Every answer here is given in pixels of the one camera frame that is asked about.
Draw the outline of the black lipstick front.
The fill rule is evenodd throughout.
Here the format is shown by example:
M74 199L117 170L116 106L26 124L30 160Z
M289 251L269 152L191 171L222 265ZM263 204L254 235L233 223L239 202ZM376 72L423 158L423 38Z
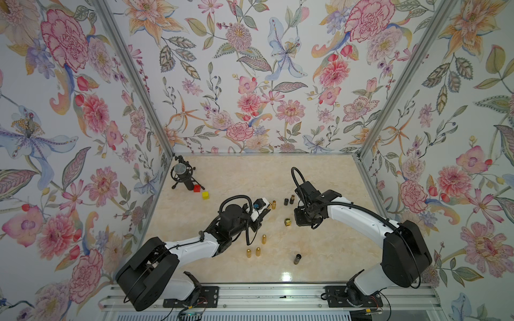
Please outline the black lipstick front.
M301 254L297 254L294 258L294 265L298 265L298 263L301 261L301 258L302 258L302 255Z

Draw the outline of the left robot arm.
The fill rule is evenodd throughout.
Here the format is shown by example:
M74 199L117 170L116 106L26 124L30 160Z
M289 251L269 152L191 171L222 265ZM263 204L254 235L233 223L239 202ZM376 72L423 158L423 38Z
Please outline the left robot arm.
M202 284L190 272L177 276L175 271L223 254L241 235L250 245L250 237L257 234L270 210L271 204L265 198L252 201L247 195L236 195L222 202L218 215L197 237L178 242L149 239L116 274L116 283L124 293L123 302L138 312L160 299L187 306L196 304Z

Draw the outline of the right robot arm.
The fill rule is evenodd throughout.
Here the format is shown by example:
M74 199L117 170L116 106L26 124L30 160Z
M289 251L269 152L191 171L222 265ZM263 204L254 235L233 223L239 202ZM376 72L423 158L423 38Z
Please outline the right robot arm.
M291 176L299 197L294 219L299 227L317 229L332 219L353 228L372 240L382 250L381 262L355 274L337 299L350 306L362 307L368 300L390 286L412 288L421 285L422 273L431 266L432 256L412 221L402 223L386 219L373 211L356 205L342 194L327 190L321 193L306 181L301 171L293 167Z

